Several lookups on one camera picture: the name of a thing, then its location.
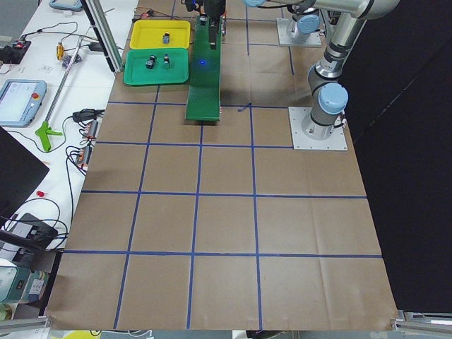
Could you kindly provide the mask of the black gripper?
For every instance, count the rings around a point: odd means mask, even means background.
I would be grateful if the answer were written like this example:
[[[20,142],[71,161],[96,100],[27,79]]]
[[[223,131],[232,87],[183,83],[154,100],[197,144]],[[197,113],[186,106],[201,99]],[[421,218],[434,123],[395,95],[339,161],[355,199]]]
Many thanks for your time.
[[[208,23],[208,39],[211,49],[217,49],[219,17],[225,13],[226,0],[204,0],[205,14],[210,17]]]

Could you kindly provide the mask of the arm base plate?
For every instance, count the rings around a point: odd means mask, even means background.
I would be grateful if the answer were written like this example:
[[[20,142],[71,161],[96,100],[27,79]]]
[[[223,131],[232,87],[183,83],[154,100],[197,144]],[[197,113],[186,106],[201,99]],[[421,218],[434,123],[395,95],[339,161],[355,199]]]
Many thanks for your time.
[[[292,145],[295,150],[347,151],[345,132],[338,117],[332,126],[319,126],[310,107],[288,107]]]
[[[318,32],[309,34],[300,32],[297,28],[297,23],[291,18],[278,18],[276,24],[280,46],[320,47],[322,45]]]

